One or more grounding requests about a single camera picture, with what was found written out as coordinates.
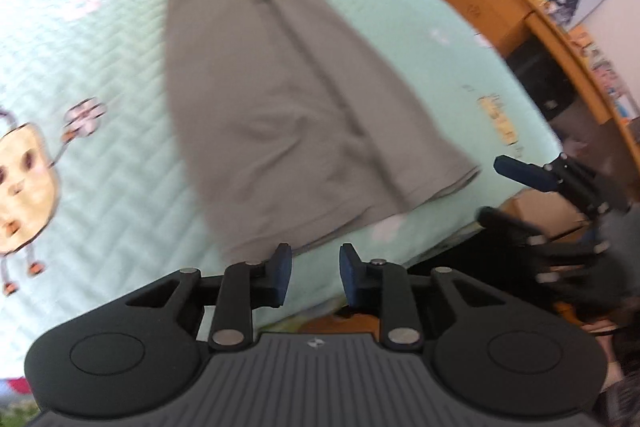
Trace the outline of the grey t-shirt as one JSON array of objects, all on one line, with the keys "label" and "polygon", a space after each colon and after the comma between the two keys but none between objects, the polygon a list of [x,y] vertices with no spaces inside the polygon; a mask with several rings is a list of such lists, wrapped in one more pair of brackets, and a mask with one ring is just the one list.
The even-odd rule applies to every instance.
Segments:
[{"label": "grey t-shirt", "polygon": [[227,261],[329,242],[478,166],[326,0],[168,0],[166,92]]}]

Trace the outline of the cardboard box under bed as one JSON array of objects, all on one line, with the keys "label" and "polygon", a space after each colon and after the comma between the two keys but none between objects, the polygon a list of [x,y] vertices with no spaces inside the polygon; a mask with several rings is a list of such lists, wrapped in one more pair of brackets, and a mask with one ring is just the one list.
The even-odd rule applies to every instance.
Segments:
[{"label": "cardboard box under bed", "polygon": [[586,217],[555,192],[542,193],[526,188],[500,207],[508,215],[531,223],[548,237],[559,237],[581,230]]}]

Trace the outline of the mint quilted bee bedspread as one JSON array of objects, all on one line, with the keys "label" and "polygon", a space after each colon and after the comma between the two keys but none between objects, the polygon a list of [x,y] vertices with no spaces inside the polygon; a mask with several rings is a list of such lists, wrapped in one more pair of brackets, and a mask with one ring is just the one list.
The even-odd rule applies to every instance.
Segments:
[{"label": "mint quilted bee bedspread", "polygon": [[[366,257],[410,263],[469,230],[518,184],[498,155],[534,164],[561,147],[488,41],[442,0],[328,0],[406,80],[480,174],[463,190],[347,235]],[[8,259],[1,374],[24,373],[48,329],[183,267],[224,269],[172,133],[164,89],[167,0],[1,0],[1,105],[60,156],[61,192],[35,239],[46,269]]]}]

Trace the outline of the wooden cabinet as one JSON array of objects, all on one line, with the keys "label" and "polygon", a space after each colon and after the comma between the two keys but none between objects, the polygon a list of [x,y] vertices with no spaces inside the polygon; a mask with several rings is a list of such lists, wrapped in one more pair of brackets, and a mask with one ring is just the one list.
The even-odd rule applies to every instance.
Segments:
[{"label": "wooden cabinet", "polygon": [[596,75],[579,57],[566,32],[557,28],[533,0],[445,1],[486,37],[502,57],[511,55],[529,37],[537,38],[563,69],[597,123],[614,121],[632,160],[639,161],[639,145]]}]

